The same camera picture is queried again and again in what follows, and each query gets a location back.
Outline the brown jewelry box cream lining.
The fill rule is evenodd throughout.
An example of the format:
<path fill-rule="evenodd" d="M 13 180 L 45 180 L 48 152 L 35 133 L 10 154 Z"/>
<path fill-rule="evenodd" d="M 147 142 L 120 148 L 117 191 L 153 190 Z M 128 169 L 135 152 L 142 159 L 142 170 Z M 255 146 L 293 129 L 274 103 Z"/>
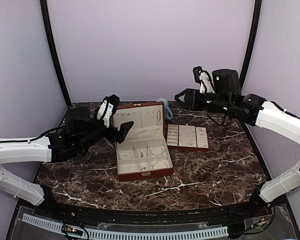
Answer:
<path fill-rule="evenodd" d="M 166 143 L 165 106 L 163 102 L 121 105 L 112 117 L 112 125 L 134 121 L 123 143 L 116 144 L 117 176 L 121 182 L 171 176 L 174 166 Z M 151 149 L 161 147 L 163 156 L 153 156 Z M 169 167 L 151 169 L 155 162 Z"/>

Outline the brown jewelry tray cream lining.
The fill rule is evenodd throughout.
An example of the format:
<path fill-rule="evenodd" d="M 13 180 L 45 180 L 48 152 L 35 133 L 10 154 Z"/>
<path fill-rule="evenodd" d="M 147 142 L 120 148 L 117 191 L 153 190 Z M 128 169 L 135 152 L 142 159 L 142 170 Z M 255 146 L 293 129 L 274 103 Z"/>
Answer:
<path fill-rule="evenodd" d="M 193 125 L 169 124 L 166 143 L 168 148 L 175 150 L 199 152 L 209 150 L 206 128 Z"/>

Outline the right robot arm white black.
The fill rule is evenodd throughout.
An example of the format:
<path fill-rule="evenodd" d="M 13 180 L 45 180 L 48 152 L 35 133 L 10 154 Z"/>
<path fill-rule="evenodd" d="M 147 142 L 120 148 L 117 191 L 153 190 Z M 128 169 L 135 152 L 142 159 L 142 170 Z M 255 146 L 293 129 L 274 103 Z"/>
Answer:
<path fill-rule="evenodd" d="M 236 70 L 218 69 L 209 74 L 197 66 L 193 68 L 193 75 L 200 88 L 187 88 L 174 97 L 184 109 L 224 114 L 230 119 L 275 132 L 300 145 L 300 117 L 259 95 L 242 95 Z M 266 204 L 298 187 L 300 160 L 280 176 L 260 184 L 245 205 L 245 213 L 256 217 Z"/>

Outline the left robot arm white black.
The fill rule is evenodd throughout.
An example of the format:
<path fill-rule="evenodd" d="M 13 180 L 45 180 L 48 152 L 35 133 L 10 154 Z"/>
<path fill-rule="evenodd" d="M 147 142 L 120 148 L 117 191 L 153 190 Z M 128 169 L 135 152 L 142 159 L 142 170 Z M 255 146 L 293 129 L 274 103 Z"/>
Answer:
<path fill-rule="evenodd" d="M 114 112 L 90 117 L 86 107 L 76 107 L 65 114 L 63 127 L 55 127 L 40 136 L 26 139 L 0 138 L 0 190 L 40 207 L 50 218 L 61 213 L 50 187 L 31 183 L 3 167 L 8 163 L 66 162 L 78 155 L 85 156 L 100 139 L 121 144 L 133 121 L 124 122 L 119 128 L 110 124 Z"/>

